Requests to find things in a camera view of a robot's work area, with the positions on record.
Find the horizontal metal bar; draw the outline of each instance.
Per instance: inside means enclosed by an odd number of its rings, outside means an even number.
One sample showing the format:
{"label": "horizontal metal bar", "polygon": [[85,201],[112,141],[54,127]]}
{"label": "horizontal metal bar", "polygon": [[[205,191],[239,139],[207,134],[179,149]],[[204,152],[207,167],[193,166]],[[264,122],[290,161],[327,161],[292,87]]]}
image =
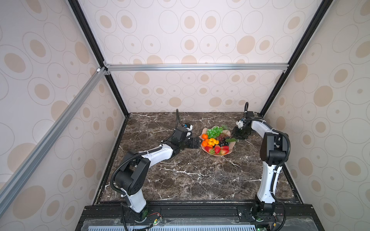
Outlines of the horizontal metal bar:
{"label": "horizontal metal bar", "polygon": [[191,71],[191,70],[286,70],[287,63],[246,64],[108,64],[108,71]]}
{"label": "horizontal metal bar", "polygon": [[37,166],[51,149],[53,144],[59,138],[60,134],[64,131],[74,115],[78,112],[93,88],[97,85],[98,81],[104,76],[104,73],[104,67],[101,67],[99,72],[95,72],[82,90],[68,105],[59,119],[57,119],[57,121],[49,129],[48,133],[44,136],[44,139],[38,143],[33,152],[12,175],[4,190],[0,194],[0,218],[11,205],[15,197],[26,184],[27,180],[31,177],[32,173],[36,170]]}

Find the fruit bowl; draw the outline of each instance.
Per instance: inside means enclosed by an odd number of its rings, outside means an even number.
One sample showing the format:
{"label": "fruit bowl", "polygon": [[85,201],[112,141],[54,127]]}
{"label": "fruit bowl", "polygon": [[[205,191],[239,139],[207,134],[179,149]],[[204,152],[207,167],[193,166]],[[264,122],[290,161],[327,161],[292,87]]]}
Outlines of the fruit bowl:
{"label": "fruit bowl", "polygon": [[[202,135],[203,134],[207,134],[207,131],[208,131],[208,128],[203,128]],[[229,130],[223,130],[222,133],[225,133],[228,136],[231,135]],[[230,142],[230,144],[229,144],[229,151],[226,154],[224,154],[224,155],[227,155],[227,154],[232,153],[232,148],[234,147],[235,143],[236,143],[235,141],[234,142]],[[202,145],[201,145],[201,148],[203,149],[204,152],[210,154],[209,152],[206,151],[206,149]],[[224,156],[224,155],[221,155],[221,154],[211,154],[211,155],[213,155],[213,156]]]}

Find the wallpaper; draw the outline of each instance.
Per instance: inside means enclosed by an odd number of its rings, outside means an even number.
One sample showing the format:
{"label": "wallpaper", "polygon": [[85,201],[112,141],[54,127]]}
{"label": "wallpaper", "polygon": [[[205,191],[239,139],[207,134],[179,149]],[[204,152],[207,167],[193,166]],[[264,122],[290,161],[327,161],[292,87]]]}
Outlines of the wallpaper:
{"label": "wallpaper", "polygon": [[122,71],[113,78],[129,112],[260,112],[282,70]]}
{"label": "wallpaper", "polygon": [[321,0],[80,0],[112,64],[287,62]]}
{"label": "wallpaper", "polygon": [[97,69],[63,0],[0,7],[0,189]]}
{"label": "wallpaper", "polygon": [[336,1],[266,119],[326,231],[370,227],[370,1]]}
{"label": "wallpaper", "polygon": [[74,231],[91,205],[123,114],[98,82],[0,219],[0,231]]}

